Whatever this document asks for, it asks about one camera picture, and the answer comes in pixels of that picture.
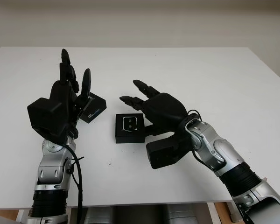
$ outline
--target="white table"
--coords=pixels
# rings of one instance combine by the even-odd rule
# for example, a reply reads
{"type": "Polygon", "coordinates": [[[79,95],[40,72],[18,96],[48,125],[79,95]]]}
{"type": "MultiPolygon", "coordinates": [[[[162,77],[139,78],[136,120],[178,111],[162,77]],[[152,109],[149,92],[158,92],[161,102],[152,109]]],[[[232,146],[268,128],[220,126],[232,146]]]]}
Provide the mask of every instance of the white table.
{"type": "MultiPolygon", "coordinates": [[[[153,170],[144,143],[115,144],[115,114],[137,112],[119,100],[145,99],[140,79],[197,109],[280,194],[280,78],[247,48],[66,48],[79,83],[91,69],[91,91],[107,109],[78,122],[84,206],[228,201],[221,181],[191,154],[153,170]]],[[[0,49],[0,208],[29,208],[42,138],[27,106],[48,98],[59,78],[61,48],[0,49]]],[[[148,137],[147,142],[164,136],[148,137]]],[[[74,182],[68,205],[77,205],[74,182]]]]}

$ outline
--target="white wall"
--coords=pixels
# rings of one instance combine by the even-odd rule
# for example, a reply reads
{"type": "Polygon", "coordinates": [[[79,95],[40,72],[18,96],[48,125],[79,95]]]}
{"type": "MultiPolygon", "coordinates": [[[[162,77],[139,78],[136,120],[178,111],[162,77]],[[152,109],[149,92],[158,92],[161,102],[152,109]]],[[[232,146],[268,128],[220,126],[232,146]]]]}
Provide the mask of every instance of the white wall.
{"type": "Polygon", "coordinates": [[[280,0],[0,0],[1,46],[249,47],[280,76],[280,0]]]}

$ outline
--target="small black box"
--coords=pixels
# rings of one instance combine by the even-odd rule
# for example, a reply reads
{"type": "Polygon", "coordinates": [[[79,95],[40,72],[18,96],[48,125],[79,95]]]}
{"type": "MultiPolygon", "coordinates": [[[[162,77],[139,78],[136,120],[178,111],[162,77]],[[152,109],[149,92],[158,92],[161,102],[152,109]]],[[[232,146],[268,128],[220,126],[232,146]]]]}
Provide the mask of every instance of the small black box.
{"type": "Polygon", "coordinates": [[[92,92],[90,93],[90,97],[91,102],[80,117],[87,123],[90,123],[107,108],[106,101],[103,98],[93,94],[92,92]]]}
{"type": "Polygon", "coordinates": [[[116,114],[116,143],[145,142],[145,127],[143,113],[116,114]]]}

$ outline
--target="silver robot arm segment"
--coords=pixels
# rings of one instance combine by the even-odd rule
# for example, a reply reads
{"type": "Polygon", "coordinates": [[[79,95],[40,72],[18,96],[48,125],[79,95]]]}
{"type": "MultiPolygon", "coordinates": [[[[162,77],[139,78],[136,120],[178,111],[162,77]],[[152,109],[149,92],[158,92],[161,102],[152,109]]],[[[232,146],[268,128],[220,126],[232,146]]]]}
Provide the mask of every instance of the silver robot arm segment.
{"type": "Polygon", "coordinates": [[[250,170],[231,143],[198,119],[191,120],[185,130],[202,162],[226,185],[245,223],[280,224],[280,196],[250,170]]]}
{"type": "MultiPolygon", "coordinates": [[[[66,145],[75,151],[76,144],[71,137],[67,138],[66,145]]],[[[27,224],[67,224],[66,199],[72,155],[65,147],[48,140],[42,143],[42,153],[27,224]]]]}

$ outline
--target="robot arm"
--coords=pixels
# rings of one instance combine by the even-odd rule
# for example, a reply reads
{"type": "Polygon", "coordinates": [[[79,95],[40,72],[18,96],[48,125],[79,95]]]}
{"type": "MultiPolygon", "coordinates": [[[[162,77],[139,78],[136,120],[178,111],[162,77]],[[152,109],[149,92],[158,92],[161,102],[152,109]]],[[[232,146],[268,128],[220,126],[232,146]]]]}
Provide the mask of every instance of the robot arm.
{"type": "Polygon", "coordinates": [[[185,130],[202,162],[226,185],[247,224],[280,224],[280,196],[261,180],[233,146],[206,122],[194,119],[185,130]]]}
{"type": "Polygon", "coordinates": [[[201,158],[198,160],[226,185],[245,223],[280,224],[280,196],[250,170],[227,140],[201,120],[198,112],[187,113],[177,99],[159,93],[139,80],[134,80],[134,84],[149,99],[144,101],[128,96],[120,99],[134,109],[142,110],[155,130],[159,130],[155,134],[174,132],[166,139],[146,145],[152,168],[174,164],[189,151],[198,159],[197,152],[201,158]]]}
{"type": "Polygon", "coordinates": [[[28,224],[67,223],[66,199],[73,174],[72,157],[79,175],[79,183],[74,178],[79,191],[77,223],[82,216],[82,175],[74,139],[78,137],[77,121],[93,100],[91,74],[86,69],[81,94],[77,96],[79,85],[65,49],[61,58],[60,80],[53,84],[50,98],[39,98],[27,107],[32,128],[45,139],[28,224]]]}

